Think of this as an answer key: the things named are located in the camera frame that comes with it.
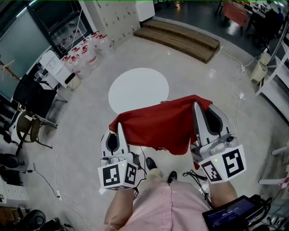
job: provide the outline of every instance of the screen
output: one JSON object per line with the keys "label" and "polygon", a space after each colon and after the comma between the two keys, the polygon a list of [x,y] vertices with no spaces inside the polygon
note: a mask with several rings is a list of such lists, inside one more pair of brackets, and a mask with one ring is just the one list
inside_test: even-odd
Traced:
{"label": "screen", "polygon": [[226,209],[208,215],[211,227],[223,225],[236,217],[241,216],[245,212],[255,207],[250,201],[246,199],[239,200],[235,204],[230,205]]}
{"label": "screen", "polygon": [[35,12],[42,23],[50,30],[71,14],[73,9],[69,1],[46,1],[41,3],[35,9]]}

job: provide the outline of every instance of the red chair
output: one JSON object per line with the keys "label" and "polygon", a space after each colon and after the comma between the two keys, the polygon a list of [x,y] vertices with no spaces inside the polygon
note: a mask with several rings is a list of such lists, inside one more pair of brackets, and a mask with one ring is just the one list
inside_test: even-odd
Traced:
{"label": "red chair", "polygon": [[238,8],[231,1],[222,1],[224,6],[224,15],[230,20],[241,26],[241,35],[243,34],[243,27],[248,21],[247,12]]}

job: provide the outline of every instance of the wooden chair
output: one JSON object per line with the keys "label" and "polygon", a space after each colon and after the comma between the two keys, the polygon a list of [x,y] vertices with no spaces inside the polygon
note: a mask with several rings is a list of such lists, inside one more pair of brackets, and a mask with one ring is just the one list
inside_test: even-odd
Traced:
{"label": "wooden chair", "polygon": [[[52,148],[51,146],[43,144],[39,141],[38,134],[42,125],[49,125],[49,124],[41,123],[39,118],[35,117],[32,112],[25,111],[18,118],[17,125],[16,125],[16,132],[17,132],[19,139],[23,143],[36,142],[42,146]],[[30,136],[30,141],[25,140],[27,135]]]}

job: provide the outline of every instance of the plastic bottle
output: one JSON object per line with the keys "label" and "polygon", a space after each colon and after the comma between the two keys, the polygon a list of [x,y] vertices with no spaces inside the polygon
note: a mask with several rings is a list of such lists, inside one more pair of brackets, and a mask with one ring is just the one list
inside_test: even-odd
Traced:
{"label": "plastic bottle", "polygon": [[73,48],[73,49],[72,49],[72,55],[75,56],[75,57],[76,57],[77,55],[81,56],[81,49],[80,49],[80,47],[78,47],[78,48],[77,48],[77,47]]}
{"label": "plastic bottle", "polygon": [[88,38],[85,38],[84,40],[82,40],[81,45],[85,46],[89,43]]}
{"label": "plastic bottle", "polygon": [[89,43],[90,43],[90,46],[93,48],[94,52],[96,53],[96,55],[99,57],[99,56],[102,56],[102,54],[100,53],[100,50],[98,49],[98,44],[99,44],[99,40],[97,36],[98,32],[99,31],[96,31],[91,34]]}
{"label": "plastic bottle", "polygon": [[72,67],[72,63],[71,63],[71,56],[65,56],[62,59],[62,62],[64,63],[64,66],[67,67],[67,69],[73,73],[73,67]]}
{"label": "plastic bottle", "polygon": [[91,69],[87,65],[83,65],[80,59],[76,58],[75,56],[72,56],[71,61],[73,71],[78,75],[80,79],[84,79],[90,76]]}
{"label": "plastic bottle", "polygon": [[81,58],[85,61],[86,65],[91,68],[95,68],[97,66],[97,55],[94,51],[88,50],[88,46],[85,45],[82,47]]}
{"label": "plastic bottle", "polygon": [[98,36],[98,49],[105,58],[114,56],[114,48],[106,35]]}

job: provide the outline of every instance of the white cable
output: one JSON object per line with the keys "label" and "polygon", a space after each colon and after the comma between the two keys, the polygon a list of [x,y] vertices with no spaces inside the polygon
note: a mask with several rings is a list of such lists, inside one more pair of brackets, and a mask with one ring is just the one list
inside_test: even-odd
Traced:
{"label": "white cable", "polygon": [[[56,178],[57,178],[56,167],[57,167],[57,159],[59,159],[59,155],[58,155],[58,138],[59,138],[59,129],[58,129],[58,131],[57,131],[57,138],[56,138],[56,159],[55,159],[55,185],[56,185],[56,188],[57,188],[57,189],[58,189],[58,186],[57,186],[57,179],[56,179]],[[63,197],[67,198],[69,201],[71,201],[71,202],[74,203],[77,207],[79,207],[79,208],[81,209],[81,211],[84,213],[85,221],[83,220],[83,218],[81,217],[81,215],[80,215],[77,211],[75,211],[74,209],[72,209],[72,208],[70,208],[68,205],[66,205],[66,204],[64,203],[63,199],[62,199],[62,203],[63,203],[67,208],[69,208],[69,209],[72,210],[73,212],[77,213],[78,216],[81,218],[81,220],[82,220],[84,226],[86,227],[86,229],[87,229],[88,231],[91,231],[90,227],[94,227],[94,226],[89,226],[89,225],[87,224],[86,214],[85,214],[84,210],[83,210],[77,203],[75,203],[73,200],[69,199],[64,193],[61,193],[61,195],[63,195]]]}
{"label": "white cable", "polygon": [[[233,128],[234,128],[234,131],[235,131],[235,136],[237,136],[237,128],[238,128],[238,112],[239,112],[239,108],[240,108],[240,93],[241,93],[241,90],[242,90],[242,79],[243,77],[246,75],[246,69],[245,67],[249,66],[257,57],[255,57],[250,63],[248,63],[247,65],[243,65],[238,59],[236,59],[235,57],[229,55],[228,53],[226,53],[225,51],[221,50],[223,53],[225,53],[226,55],[228,55],[229,57],[231,57],[232,59],[235,59],[239,64],[241,64],[241,68],[237,69],[237,73],[240,75],[239,78],[236,78],[235,81],[232,83],[232,87],[231,87],[231,95],[234,97],[234,99],[236,100],[236,103],[237,103],[237,106],[236,106],[236,112],[230,117],[230,122],[231,124],[233,125]],[[239,89],[239,98],[237,99],[235,97],[235,95],[232,93],[232,90],[233,90],[233,85],[236,83],[237,80],[241,80],[240,82],[240,89]],[[233,122],[231,121],[231,119],[237,115],[237,120],[236,120],[236,127],[235,125],[233,124]]]}
{"label": "white cable", "polygon": [[71,48],[73,48],[73,43],[74,43],[74,40],[75,40],[75,37],[76,37],[76,34],[77,34],[78,24],[79,24],[79,21],[80,21],[80,16],[81,16],[81,13],[82,13],[83,4],[84,4],[84,1],[82,2],[82,5],[81,5],[81,11],[80,11],[80,14],[79,14],[79,18],[78,18],[78,22],[77,22],[77,26],[76,26],[76,31],[75,31],[75,35],[74,35],[74,38],[73,38],[73,41],[72,41]]}
{"label": "white cable", "polygon": [[83,35],[83,33],[81,32],[80,29],[79,29],[79,32],[80,32],[81,36],[85,39],[85,37],[84,37],[84,35]]}

